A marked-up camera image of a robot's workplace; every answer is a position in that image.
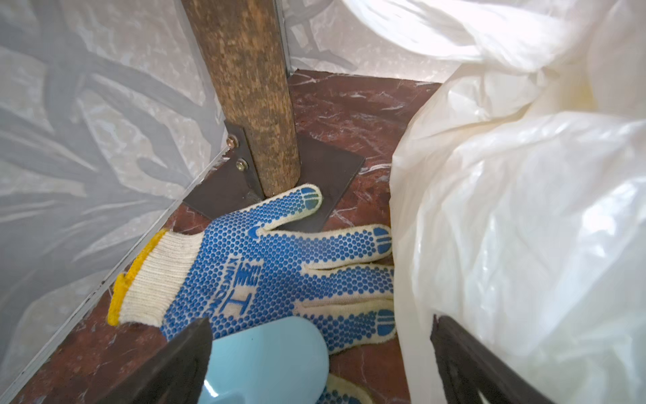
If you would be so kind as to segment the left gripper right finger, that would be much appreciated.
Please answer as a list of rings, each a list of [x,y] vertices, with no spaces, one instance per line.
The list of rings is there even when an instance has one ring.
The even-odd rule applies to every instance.
[[[550,403],[450,316],[434,316],[430,340],[448,403]]]

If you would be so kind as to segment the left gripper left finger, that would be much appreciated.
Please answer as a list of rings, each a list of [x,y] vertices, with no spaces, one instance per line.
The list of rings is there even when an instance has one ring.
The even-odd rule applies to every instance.
[[[100,403],[196,403],[208,370],[210,323],[194,321]]]

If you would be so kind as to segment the white printed bag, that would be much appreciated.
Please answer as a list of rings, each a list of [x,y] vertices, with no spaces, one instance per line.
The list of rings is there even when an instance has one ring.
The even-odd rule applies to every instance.
[[[557,403],[645,400],[645,4],[350,1],[377,35],[459,63],[390,175],[410,398],[445,400],[455,319]]]

